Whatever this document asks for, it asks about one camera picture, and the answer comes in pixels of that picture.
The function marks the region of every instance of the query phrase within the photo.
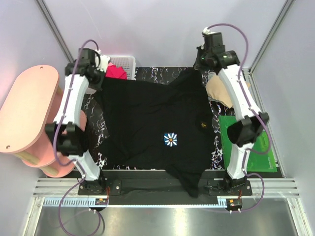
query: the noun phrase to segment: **black marbled surface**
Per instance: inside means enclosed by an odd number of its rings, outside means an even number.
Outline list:
[[[136,69],[136,80],[149,81],[153,83],[168,84],[172,82],[185,67],[140,67]],[[206,85],[210,71],[202,72],[203,83]],[[219,116],[233,116],[234,110],[223,106],[221,103],[209,101],[209,109],[212,110],[213,122],[216,137],[214,144],[216,146],[215,152],[209,157],[209,166],[207,169],[224,169],[222,143],[220,136]],[[98,147],[102,141],[109,136],[106,124],[103,118],[103,111],[96,103],[94,96],[86,94],[82,104],[82,110],[88,118],[86,133],[89,137],[89,150],[94,161],[103,169],[126,169],[133,170],[135,167],[121,166],[121,165],[108,165],[106,157],[103,156]]]

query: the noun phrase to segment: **small embroidered logo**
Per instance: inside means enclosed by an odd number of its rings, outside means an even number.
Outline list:
[[[177,145],[177,134],[174,133],[165,133],[164,134],[164,143],[170,147]]]
[[[206,129],[206,128],[207,128],[207,123],[202,121],[202,122],[201,122],[201,127],[204,128],[204,129]]]

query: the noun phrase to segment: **pink cloth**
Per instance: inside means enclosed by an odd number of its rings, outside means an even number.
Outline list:
[[[127,73],[122,67],[117,67],[113,63],[109,63],[106,71],[106,77],[126,80]]]

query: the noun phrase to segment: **green mat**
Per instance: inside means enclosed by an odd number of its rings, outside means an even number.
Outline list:
[[[227,168],[231,159],[232,143],[227,136],[227,128],[236,123],[233,116],[220,116],[220,131],[222,139],[224,165]],[[265,151],[268,148],[268,136],[265,131],[257,138],[253,149],[257,151]],[[275,158],[270,150],[266,155],[258,155],[251,152],[247,164],[248,172],[277,172]]]

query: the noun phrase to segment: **pink stool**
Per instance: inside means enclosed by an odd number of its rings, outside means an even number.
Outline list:
[[[63,91],[59,75],[49,65],[37,65],[22,72],[15,80],[0,110],[0,152],[12,153],[31,167],[40,168],[50,177],[63,177],[74,165],[60,166],[45,133],[61,104]],[[81,111],[80,127],[87,118]],[[58,153],[62,163],[69,160]]]

